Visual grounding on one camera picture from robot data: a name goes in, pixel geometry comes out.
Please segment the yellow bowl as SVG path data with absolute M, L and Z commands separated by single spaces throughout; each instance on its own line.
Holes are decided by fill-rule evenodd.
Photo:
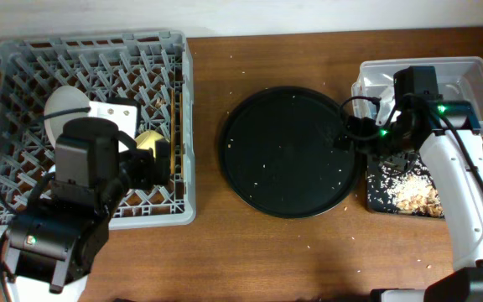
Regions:
M 148 130 L 139 134 L 135 138 L 137 150 L 134 152 L 137 156 L 150 154 L 154 158 L 167 158 L 169 155 L 169 141 L 160 133 L 154 130 Z

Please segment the white plate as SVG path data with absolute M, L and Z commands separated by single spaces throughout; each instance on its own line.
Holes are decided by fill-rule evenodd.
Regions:
M 86 108 L 89 106 L 90 99 L 85 93 L 73 86 L 61 86 L 48 98 L 44 106 L 44 116 L 47 117 L 52 113 Z M 68 121 L 80 117 L 86 117 L 87 114 L 88 112 L 75 112 L 46 119 L 44 121 L 44 128 L 51 145 L 55 147 L 56 140 L 63 133 L 63 127 Z

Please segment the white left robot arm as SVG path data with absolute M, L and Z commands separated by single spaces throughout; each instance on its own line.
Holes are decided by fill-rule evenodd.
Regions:
M 68 121 L 55 145 L 55 166 L 33 189 L 27 206 L 0 237 L 0 289 L 18 295 L 19 279 L 53 296 L 78 284 L 109 238 L 109 223 L 129 190 L 150 190 L 170 178 L 170 144 L 140 149 L 109 120 Z

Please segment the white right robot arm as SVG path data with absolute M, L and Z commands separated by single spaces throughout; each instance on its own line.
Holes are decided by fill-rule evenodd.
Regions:
M 418 154 L 444 211 L 454 271 L 426 289 L 374 289 L 372 301 L 483 301 L 483 138 L 468 101 L 446 101 L 433 66 L 393 76 L 395 104 L 384 124 L 338 107 L 337 147 L 384 160 Z

